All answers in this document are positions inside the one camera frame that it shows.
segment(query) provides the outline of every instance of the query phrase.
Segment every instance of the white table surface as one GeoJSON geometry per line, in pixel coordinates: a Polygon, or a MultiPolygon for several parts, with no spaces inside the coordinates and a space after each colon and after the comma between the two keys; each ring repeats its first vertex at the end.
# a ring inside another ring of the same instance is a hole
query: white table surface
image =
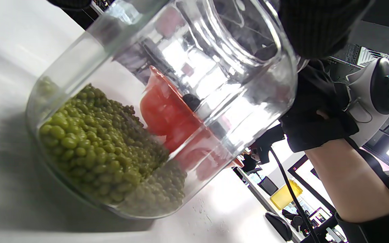
{"type": "Polygon", "coordinates": [[[156,221],[91,208],[49,176],[32,155],[25,105],[37,76],[81,33],[45,0],[0,0],[0,242],[284,242],[230,169],[156,221]]]}
{"type": "MultiPolygon", "coordinates": [[[[244,177],[244,179],[249,183],[249,185],[252,187],[252,192],[256,194],[256,197],[260,200],[260,203],[268,209],[268,211],[275,213],[279,215],[284,220],[288,221],[283,214],[281,213],[281,210],[274,205],[274,203],[271,201],[270,195],[268,195],[256,182],[254,182],[241,168],[238,168],[238,171],[241,173],[241,175],[244,177]]],[[[302,240],[304,240],[304,235],[301,232],[298,232],[295,230],[294,227],[290,226],[290,230],[292,231],[292,241],[297,243],[302,240]]]]}

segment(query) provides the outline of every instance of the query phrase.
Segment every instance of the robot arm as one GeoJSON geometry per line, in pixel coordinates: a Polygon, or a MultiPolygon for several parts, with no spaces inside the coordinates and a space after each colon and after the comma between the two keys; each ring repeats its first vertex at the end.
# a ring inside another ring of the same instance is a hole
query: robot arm
{"type": "Polygon", "coordinates": [[[360,130],[351,139],[362,146],[389,117],[389,62],[386,58],[379,58],[346,78],[350,83],[346,112],[354,118],[360,130]]]}

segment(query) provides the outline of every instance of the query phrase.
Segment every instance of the gloved hand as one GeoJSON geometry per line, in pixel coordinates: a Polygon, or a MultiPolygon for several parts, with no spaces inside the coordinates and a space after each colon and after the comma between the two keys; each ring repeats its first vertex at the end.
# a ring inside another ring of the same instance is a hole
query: gloved hand
{"type": "Polygon", "coordinates": [[[334,84],[320,60],[310,61],[298,73],[295,101],[280,122],[293,152],[316,148],[358,132],[352,117],[342,111],[334,84]]]}

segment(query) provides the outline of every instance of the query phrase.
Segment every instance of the black chair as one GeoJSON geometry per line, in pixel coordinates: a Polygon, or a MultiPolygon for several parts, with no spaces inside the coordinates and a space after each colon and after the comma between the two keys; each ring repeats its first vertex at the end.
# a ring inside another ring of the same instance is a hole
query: black chair
{"type": "Polygon", "coordinates": [[[262,181],[258,183],[258,185],[270,196],[278,190],[278,187],[268,177],[262,179],[262,181]]]}

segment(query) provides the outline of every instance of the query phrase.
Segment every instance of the yellow box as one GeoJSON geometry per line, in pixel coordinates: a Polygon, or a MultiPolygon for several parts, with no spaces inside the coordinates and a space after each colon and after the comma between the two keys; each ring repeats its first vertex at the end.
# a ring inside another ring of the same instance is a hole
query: yellow box
{"type": "MultiPolygon", "coordinates": [[[[294,194],[296,197],[302,194],[303,190],[298,186],[297,183],[293,180],[289,180],[290,187],[292,188],[294,194]]],[[[289,189],[287,189],[286,184],[282,186],[278,191],[276,191],[271,197],[271,201],[274,203],[274,205],[282,210],[285,206],[287,206],[289,203],[291,203],[292,196],[290,195],[289,189]]]]}

